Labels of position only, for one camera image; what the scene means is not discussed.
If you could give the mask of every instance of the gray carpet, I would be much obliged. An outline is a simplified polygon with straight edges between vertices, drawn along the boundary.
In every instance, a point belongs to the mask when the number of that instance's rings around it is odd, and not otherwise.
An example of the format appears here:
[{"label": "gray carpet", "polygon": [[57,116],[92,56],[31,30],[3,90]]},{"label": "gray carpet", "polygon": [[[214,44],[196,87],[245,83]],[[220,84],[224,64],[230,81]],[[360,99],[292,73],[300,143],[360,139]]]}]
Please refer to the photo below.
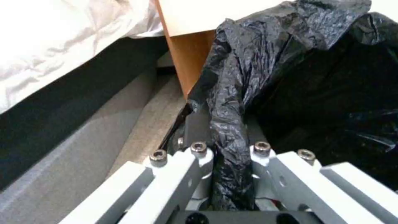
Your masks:
[{"label": "gray carpet", "polygon": [[155,151],[184,105],[177,76],[159,76],[151,100],[138,118],[108,177],[126,161],[142,163]]}]

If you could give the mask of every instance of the garbage bag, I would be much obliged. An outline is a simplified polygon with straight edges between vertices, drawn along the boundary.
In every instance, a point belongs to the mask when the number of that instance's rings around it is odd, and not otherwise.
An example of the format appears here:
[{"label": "garbage bag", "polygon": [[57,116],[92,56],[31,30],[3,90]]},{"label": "garbage bag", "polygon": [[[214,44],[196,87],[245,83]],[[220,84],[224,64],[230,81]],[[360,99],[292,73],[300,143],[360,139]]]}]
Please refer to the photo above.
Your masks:
[{"label": "garbage bag", "polygon": [[226,20],[199,81],[215,142],[212,204],[252,210],[245,117],[256,115],[277,153],[306,148],[349,161],[391,186],[397,172],[398,26],[369,0],[297,0]]}]

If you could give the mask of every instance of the white bed sheet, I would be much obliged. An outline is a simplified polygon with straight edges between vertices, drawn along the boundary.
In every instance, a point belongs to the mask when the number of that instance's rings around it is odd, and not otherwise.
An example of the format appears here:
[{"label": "white bed sheet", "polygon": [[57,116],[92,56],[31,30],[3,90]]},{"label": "white bed sheet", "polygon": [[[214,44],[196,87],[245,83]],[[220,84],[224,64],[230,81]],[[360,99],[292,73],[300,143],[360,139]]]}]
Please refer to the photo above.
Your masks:
[{"label": "white bed sheet", "polygon": [[153,1],[1,1],[0,114],[121,37],[163,35]]}]

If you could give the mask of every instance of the bed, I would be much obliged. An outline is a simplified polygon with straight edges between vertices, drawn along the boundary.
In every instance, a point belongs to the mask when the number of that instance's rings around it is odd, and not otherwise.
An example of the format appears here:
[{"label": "bed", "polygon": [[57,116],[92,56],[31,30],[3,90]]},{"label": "bed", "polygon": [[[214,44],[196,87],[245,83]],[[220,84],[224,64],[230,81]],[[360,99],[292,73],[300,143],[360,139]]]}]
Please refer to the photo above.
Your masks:
[{"label": "bed", "polygon": [[150,0],[10,4],[26,29],[1,42],[0,223],[57,223],[106,178],[168,48]]}]

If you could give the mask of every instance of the metal bolt head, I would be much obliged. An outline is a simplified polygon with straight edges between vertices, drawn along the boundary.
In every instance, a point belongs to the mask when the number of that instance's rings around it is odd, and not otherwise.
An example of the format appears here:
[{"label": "metal bolt head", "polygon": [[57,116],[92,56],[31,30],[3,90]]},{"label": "metal bolt head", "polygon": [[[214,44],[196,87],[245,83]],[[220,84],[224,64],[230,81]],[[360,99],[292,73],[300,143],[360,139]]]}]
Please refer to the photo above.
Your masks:
[{"label": "metal bolt head", "polygon": [[311,166],[314,165],[315,162],[315,154],[313,152],[311,152],[310,150],[306,150],[306,149],[299,149],[297,151],[297,155],[303,159],[304,161],[306,161],[308,164],[310,164]]},{"label": "metal bolt head", "polygon": [[183,137],[178,138],[177,144],[178,144],[178,148],[182,149],[182,147],[184,146],[184,138]]},{"label": "metal bolt head", "polygon": [[167,164],[167,152],[164,150],[156,150],[150,156],[149,160],[154,167],[163,167]]},{"label": "metal bolt head", "polygon": [[258,141],[254,144],[254,153],[262,156],[267,157],[271,152],[271,146],[265,141]]},{"label": "metal bolt head", "polygon": [[205,157],[207,153],[207,145],[202,141],[197,141],[191,145],[191,153],[197,158]]}]

